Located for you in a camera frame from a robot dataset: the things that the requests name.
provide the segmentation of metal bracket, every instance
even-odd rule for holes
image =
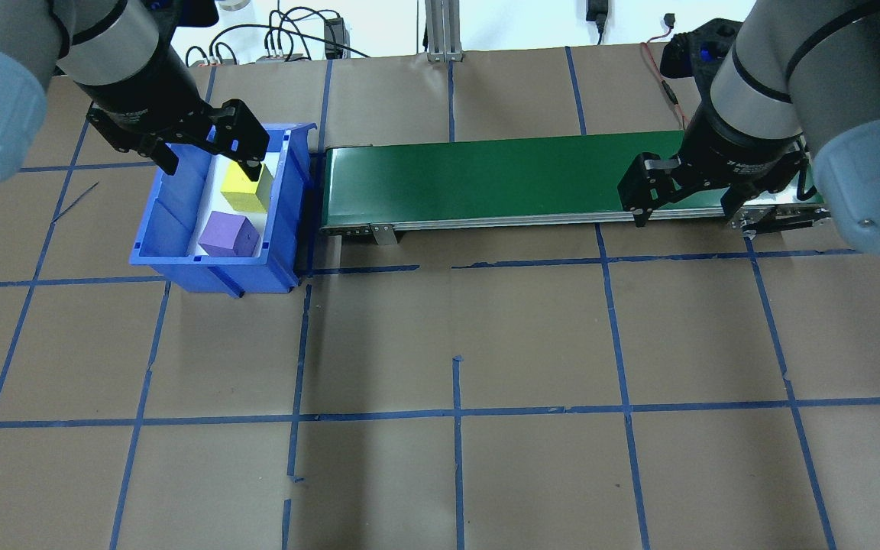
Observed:
[[[373,237],[376,244],[399,244],[395,228],[391,223],[370,223],[369,225],[342,225],[323,228],[321,234],[328,237]]]
[[[817,205],[749,206],[731,218],[730,226],[740,229],[742,236],[751,240],[757,235],[817,227],[827,222],[830,210]]]
[[[461,0],[426,0],[426,59],[430,63],[463,60]]]
[[[399,244],[396,232],[392,230],[391,223],[381,223],[371,226],[376,244]]]

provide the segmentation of power adapter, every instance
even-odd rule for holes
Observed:
[[[586,21],[596,21],[600,39],[603,36],[603,28],[607,26],[607,15],[610,15],[610,0],[587,0]]]

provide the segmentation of blue bin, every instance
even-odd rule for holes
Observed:
[[[193,293],[287,293],[298,284],[294,274],[297,224],[306,187],[314,185],[308,168],[311,125],[263,125],[269,153],[280,152],[273,171],[270,210],[257,257],[187,255],[199,203],[209,178],[212,156],[192,145],[172,145],[179,157],[175,175],[158,170],[137,229],[130,264],[147,265]]]

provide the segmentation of green conveyor belt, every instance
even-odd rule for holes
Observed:
[[[342,147],[328,151],[322,229],[397,229],[629,219],[617,184],[637,154],[670,157],[684,132]],[[723,190],[654,218],[722,215]],[[759,202],[789,203],[771,197]]]

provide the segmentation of brown floor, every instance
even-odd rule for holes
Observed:
[[[573,49],[584,104],[624,97],[594,86],[635,59],[614,48]],[[511,66],[561,59],[532,93],[558,76],[571,103],[562,50],[499,55],[457,68],[458,139],[579,133],[513,91]],[[325,65],[294,65],[218,70],[213,95],[318,121]],[[435,112],[419,138],[346,116],[405,84],[400,108],[445,113],[422,65],[336,63],[327,144],[446,139]],[[127,264],[154,168],[107,166],[138,159],[93,130],[73,154],[78,98],[53,83],[42,171],[0,185],[0,549],[880,548],[880,258],[832,230],[320,239],[289,295],[196,295]]]

